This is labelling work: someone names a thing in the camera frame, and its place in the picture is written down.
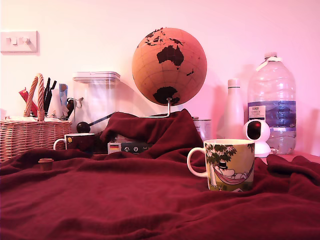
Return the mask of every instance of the bottle label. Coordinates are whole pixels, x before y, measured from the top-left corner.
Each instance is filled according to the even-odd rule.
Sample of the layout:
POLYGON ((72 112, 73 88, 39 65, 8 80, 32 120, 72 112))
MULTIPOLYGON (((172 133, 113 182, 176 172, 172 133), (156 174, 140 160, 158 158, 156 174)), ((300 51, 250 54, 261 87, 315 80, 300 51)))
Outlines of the bottle label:
POLYGON ((248 104, 248 111, 249 111, 249 120, 252 119, 259 119, 259 120, 266 120, 266 106, 249 106, 248 104))
POLYGON ((248 103, 249 120, 264 120, 271 131, 296 131, 296 101, 255 101, 248 103))

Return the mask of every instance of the metal can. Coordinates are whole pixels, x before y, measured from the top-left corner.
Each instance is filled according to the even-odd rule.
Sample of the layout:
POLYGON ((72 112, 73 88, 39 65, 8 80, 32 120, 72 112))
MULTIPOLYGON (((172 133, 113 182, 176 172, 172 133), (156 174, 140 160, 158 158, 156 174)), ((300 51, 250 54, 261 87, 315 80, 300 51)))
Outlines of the metal can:
POLYGON ((211 119, 199 119, 193 117, 193 122, 202 141, 211 139, 211 119))

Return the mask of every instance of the wall switch plate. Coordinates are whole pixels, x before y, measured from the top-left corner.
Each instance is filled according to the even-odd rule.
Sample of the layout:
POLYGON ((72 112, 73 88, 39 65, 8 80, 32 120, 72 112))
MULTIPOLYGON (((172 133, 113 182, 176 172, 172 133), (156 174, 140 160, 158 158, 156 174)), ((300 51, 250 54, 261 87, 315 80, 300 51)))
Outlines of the wall switch plate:
POLYGON ((2 31, 1 53, 36 53, 37 31, 2 31))

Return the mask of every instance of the water bottle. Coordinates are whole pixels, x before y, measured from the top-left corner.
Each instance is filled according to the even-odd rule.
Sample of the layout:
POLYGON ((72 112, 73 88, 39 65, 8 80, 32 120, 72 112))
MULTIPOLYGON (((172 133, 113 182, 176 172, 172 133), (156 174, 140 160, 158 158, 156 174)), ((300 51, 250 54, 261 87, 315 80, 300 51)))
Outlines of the water bottle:
POLYGON ((290 154, 296 145, 295 79, 276 52, 266 53, 264 60, 248 85, 248 119, 269 125, 273 154, 290 154))
POLYGON ((224 110, 224 137, 244 139, 245 113, 239 79, 228 80, 228 98, 224 110))

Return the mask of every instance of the illustrated mug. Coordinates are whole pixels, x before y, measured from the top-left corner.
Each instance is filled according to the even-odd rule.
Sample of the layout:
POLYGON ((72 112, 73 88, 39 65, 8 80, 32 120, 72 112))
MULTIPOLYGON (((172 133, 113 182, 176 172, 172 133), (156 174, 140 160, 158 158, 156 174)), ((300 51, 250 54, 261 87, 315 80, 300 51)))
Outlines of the illustrated mug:
POLYGON ((64 142, 65 149, 78 149, 82 152, 92 154, 94 152, 95 134, 94 133, 71 133, 64 135, 64 138, 56 140, 53 150, 56 150, 58 142, 64 142))
POLYGON ((252 188, 254 180, 255 142, 244 139, 212 139, 204 147, 193 148, 187 166, 194 175, 207 178, 212 191, 244 192, 252 188), (205 172, 196 172, 190 163, 194 152, 205 154, 205 172))

